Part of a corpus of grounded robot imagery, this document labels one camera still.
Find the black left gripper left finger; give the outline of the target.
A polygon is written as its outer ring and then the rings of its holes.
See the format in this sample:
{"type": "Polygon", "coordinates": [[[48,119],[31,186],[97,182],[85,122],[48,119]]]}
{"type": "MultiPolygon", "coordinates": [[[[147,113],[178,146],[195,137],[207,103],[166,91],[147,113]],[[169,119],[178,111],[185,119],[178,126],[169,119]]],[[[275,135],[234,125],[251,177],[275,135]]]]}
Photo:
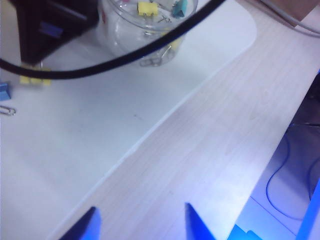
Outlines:
{"type": "Polygon", "coordinates": [[[92,206],[60,240],[99,240],[102,217],[99,209],[92,206]]]}

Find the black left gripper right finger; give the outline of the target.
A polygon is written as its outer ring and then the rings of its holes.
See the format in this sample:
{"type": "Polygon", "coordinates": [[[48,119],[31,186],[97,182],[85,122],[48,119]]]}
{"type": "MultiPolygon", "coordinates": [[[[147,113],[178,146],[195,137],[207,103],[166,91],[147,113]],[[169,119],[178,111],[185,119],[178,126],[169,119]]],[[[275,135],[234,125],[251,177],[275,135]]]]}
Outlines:
{"type": "Polygon", "coordinates": [[[215,236],[189,202],[184,204],[184,210],[187,240],[216,240],[215,236]]]}

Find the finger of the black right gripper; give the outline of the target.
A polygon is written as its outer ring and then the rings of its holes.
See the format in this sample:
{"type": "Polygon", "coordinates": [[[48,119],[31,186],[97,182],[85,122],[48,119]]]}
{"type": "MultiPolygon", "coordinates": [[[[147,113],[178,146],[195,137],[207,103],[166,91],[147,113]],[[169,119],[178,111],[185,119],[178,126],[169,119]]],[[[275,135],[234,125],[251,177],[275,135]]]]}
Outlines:
{"type": "Polygon", "coordinates": [[[16,10],[20,59],[38,64],[67,42],[94,28],[97,0],[11,0],[16,10]]]}

